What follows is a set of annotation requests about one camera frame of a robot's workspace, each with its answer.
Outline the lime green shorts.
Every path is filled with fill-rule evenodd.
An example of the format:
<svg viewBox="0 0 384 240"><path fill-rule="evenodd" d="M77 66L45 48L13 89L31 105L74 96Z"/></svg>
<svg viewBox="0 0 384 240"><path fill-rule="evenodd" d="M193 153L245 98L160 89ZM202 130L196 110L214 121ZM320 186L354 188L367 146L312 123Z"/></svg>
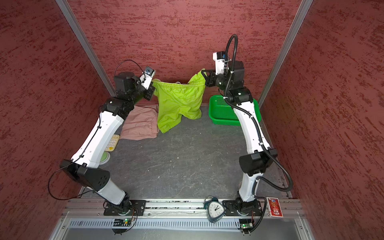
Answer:
<svg viewBox="0 0 384 240"><path fill-rule="evenodd" d="M165 134L178 125L182 117L190 120L201 118L200 110L206 87L202 73L195 74L186 84L152 81L158 98L158 128Z"/></svg>

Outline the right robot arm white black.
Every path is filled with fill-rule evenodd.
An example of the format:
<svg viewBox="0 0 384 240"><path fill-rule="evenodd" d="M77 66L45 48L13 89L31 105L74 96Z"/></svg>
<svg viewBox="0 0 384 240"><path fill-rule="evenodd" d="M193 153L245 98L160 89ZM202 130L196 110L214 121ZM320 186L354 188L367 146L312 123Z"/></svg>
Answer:
<svg viewBox="0 0 384 240"><path fill-rule="evenodd" d="M244 173L239 196L243 203L252 202L258 187L259 177L262 177L273 161L264 152L267 149L273 156L277 156L276 150L270 149L259 121L252 94L244 86L244 65L240 61L235 62L235 69L230 70L228 60L215 60L214 70L202 70L206 80L206 86L218 87L222 90L223 99L234 110L237 116L247 145L247 155L239 158L240 167Z"/></svg>

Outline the pink shorts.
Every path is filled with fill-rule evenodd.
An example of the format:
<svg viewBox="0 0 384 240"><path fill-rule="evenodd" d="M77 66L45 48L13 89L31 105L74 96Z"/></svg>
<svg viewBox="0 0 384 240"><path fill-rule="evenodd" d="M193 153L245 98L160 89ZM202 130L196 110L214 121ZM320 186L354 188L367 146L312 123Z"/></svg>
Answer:
<svg viewBox="0 0 384 240"><path fill-rule="evenodd" d="M135 106L126 118L120 138L140 141L158 136L158 105Z"/></svg>

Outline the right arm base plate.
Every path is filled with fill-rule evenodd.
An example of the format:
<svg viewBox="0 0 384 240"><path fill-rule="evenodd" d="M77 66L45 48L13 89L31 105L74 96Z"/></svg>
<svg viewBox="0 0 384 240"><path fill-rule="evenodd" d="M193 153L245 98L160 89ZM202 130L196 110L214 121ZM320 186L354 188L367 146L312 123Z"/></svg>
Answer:
<svg viewBox="0 0 384 240"><path fill-rule="evenodd" d="M236 200L223 201L225 207L225 216L260 216L262 213L261 203L258 200L243 202L240 198Z"/></svg>

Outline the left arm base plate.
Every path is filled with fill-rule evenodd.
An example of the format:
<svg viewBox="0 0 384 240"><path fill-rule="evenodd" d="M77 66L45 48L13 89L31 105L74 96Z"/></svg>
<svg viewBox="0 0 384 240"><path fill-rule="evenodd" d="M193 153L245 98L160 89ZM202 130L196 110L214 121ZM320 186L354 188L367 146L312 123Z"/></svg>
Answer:
<svg viewBox="0 0 384 240"><path fill-rule="evenodd" d="M146 203L146 200L129 200L127 207L122 207L105 201L104 216L143 216Z"/></svg>

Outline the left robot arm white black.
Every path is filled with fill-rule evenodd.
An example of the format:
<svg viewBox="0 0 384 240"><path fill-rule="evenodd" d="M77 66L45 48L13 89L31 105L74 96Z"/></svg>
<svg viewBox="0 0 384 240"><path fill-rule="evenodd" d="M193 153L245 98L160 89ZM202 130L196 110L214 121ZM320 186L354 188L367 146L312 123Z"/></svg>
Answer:
<svg viewBox="0 0 384 240"><path fill-rule="evenodd" d="M127 119L135 104L142 99L152 98L155 73L155 70L147 67L141 77L131 72L116 75L116 96L103 104L95 126L80 149L70 160L63 160L60 164L61 170L74 182L96 192L120 211L129 209L128 194L111 180L108 171L100 169L100 162L116 130Z"/></svg>

